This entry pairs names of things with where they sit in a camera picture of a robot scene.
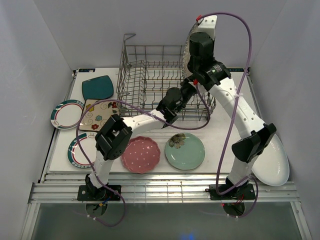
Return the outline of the speckled beige round plate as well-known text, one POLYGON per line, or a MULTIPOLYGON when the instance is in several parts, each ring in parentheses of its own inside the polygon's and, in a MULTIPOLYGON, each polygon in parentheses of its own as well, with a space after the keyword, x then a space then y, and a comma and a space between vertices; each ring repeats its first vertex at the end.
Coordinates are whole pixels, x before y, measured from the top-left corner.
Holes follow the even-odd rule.
POLYGON ((181 76, 183 79, 189 77, 192 74, 188 69, 188 63, 190 60, 190 51, 189 51, 190 37, 193 33, 196 33, 197 30, 198 30, 198 22, 196 21, 187 35, 185 45, 183 48, 183 54, 182 54, 182 60, 181 60, 181 76))

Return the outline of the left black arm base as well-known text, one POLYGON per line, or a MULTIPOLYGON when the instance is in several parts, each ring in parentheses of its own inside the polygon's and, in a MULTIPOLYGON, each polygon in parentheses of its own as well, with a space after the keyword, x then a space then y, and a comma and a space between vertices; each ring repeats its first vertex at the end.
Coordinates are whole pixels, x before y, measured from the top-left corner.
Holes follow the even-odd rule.
POLYGON ((102 187, 96 193, 90 192, 86 185, 80 185, 78 188, 77 198, 78 201, 100 201, 103 202, 107 199, 110 201, 120 201, 121 198, 110 190, 102 187))

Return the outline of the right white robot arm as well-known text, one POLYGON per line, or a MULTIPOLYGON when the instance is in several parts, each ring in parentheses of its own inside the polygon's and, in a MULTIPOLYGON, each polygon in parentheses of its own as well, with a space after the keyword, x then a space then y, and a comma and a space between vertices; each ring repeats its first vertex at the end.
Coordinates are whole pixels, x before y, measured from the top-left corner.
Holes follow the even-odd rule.
POLYGON ((231 146, 234 161, 225 184, 216 185, 216 192, 237 199, 244 193, 252 167, 276 133, 273 123, 266 124, 241 96, 229 70, 214 58, 214 40, 205 32, 189 36, 187 64, 193 82, 208 91, 231 118, 225 144, 236 127, 240 140, 231 146))

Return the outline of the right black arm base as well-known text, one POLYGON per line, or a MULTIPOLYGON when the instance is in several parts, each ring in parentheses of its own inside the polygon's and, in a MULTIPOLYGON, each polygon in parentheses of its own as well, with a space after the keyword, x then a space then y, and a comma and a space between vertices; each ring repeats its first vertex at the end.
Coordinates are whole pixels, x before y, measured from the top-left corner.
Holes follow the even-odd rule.
POLYGON ((204 191, 209 193, 210 200, 254 200, 256 198, 255 190, 250 183, 235 187, 225 194, 219 194, 225 192, 227 189, 229 188, 226 184, 220 185, 218 190, 216 190, 215 184, 211 184, 204 191))

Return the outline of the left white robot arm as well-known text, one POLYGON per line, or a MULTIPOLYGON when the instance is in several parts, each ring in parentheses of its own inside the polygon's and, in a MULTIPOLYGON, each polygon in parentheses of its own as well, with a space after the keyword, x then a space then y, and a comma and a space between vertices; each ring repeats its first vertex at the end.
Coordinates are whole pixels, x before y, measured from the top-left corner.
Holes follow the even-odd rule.
POLYGON ((156 109, 150 112, 132 117, 113 114, 95 136, 94 170, 85 177, 90 197, 100 200, 106 195, 105 185, 108 184, 113 162, 124 154, 131 138, 172 125, 178 119, 177 113, 186 107, 196 93, 196 87, 189 77, 182 81, 180 87, 169 88, 156 109))

